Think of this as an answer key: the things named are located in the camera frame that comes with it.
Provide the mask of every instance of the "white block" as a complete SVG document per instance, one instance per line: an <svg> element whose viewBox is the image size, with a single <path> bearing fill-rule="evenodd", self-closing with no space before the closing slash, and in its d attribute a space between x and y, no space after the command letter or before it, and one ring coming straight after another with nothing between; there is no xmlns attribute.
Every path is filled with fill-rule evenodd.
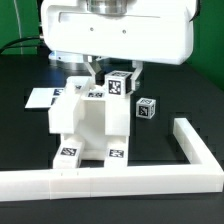
<svg viewBox="0 0 224 224"><path fill-rule="evenodd" d="M106 95L122 97L131 92L131 72L113 71L105 75Z"/></svg>
<svg viewBox="0 0 224 224"><path fill-rule="evenodd" d="M83 142L63 141L53 160L53 168L72 169L79 167L83 148Z"/></svg>
<svg viewBox="0 0 224 224"><path fill-rule="evenodd" d="M50 133L73 134L80 118L80 95L62 93L48 111Z"/></svg>
<svg viewBox="0 0 224 224"><path fill-rule="evenodd" d="M106 135L130 135L130 95L125 98L106 98Z"/></svg>
<svg viewBox="0 0 224 224"><path fill-rule="evenodd" d="M124 168L128 165L128 142L108 143L106 157L104 160L105 168Z"/></svg>
<svg viewBox="0 0 224 224"><path fill-rule="evenodd" d="M221 167L186 118L174 119L174 136L192 164Z"/></svg>
<svg viewBox="0 0 224 224"><path fill-rule="evenodd" d="M49 199L49 170L0 172L0 201Z"/></svg>
<svg viewBox="0 0 224 224"><path fill-rule="evenodd" d="M136 103L136 117L151 119L155 115L156 100L141 98Z"/></svg>
<svg viewBox="0 0 224 224"><path fill-rule="evenodd" d="M50 199L90 197L89 168L51 170Z"/></svg>

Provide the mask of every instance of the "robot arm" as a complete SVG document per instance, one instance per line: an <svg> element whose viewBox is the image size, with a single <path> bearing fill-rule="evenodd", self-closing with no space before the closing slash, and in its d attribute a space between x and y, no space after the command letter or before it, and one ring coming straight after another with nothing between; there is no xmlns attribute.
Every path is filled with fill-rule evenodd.
<svg viewBox="0 0 224 224"><path fill-rule="evenodd" d="M181 64L193 51L197 2L45 0L44 39L51 50Z"/></svg>

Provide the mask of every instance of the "white plastic structure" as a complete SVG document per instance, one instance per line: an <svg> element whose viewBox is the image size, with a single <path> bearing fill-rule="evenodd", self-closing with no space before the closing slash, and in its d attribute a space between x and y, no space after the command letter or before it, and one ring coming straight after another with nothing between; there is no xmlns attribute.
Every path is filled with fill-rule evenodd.
<svg viewBox="0 0 224 224"><path fill-rule="evenodd" d="M221 167L185 118L173 133L191 164L0 173L0 201L221 192Z"/></svg>

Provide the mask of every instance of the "cable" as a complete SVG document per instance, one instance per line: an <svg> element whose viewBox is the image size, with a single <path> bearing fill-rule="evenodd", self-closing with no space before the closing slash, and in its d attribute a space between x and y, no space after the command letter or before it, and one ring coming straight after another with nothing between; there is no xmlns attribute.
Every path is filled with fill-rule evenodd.
<svg viewBox="0 0 224 224"><path fill-rule="evenodd" d="M22 38L22 26L21 26L21 20L20 20L20 15L19 15L19 9L18 9L18 5L17 5L17 0L14 0L14 6L15 6L17 23L18 23L18 28L19 28L19 37Z"/></svg>
<svg viewBox="0 0 224 224"><path fill-rule="evenodd" d="M14 44L21 43L21 42L24 42L24 41L29 41L29 40L40 40L40 37L39 36L23 37L23 38L20 38L20 39L17 39L17 40L13 40L13 41L5 44L2 48L0 48L0 54L2 54L2 52L4 50L6 50L7 48L11 47Z"/></svg>
<svg viewBox="0 0 224 224"><path fill-rule="evenodd" d="M10 47L6 47L4 48L4 50L7 49L12 49L12 48L24 48L24 47L38 47L38 46L42 46L41 44L30 44L30 45L16 45L16 46L10 46Z"/></svg>

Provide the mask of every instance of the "black table surface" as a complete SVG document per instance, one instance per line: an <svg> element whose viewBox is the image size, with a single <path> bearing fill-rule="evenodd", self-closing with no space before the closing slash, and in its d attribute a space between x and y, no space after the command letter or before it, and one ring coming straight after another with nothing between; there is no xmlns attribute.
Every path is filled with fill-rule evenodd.
<svg viewBox="0 0 224 224"><path fill-rule="evenodd" d="M105 71L131 70L112 62ZM51 168L59 138L48 132L47 110L24 107L34 87L64 87L70 74L45 57L0 57L0 171ZM141 97L157 100L151 120L135 117ZM172 135L174 118L186 117L224 168L224 93L189 65L145 63L131 117L130 166L188 163ZM224 194L1 202L0 223L224 223Z"/></svg>

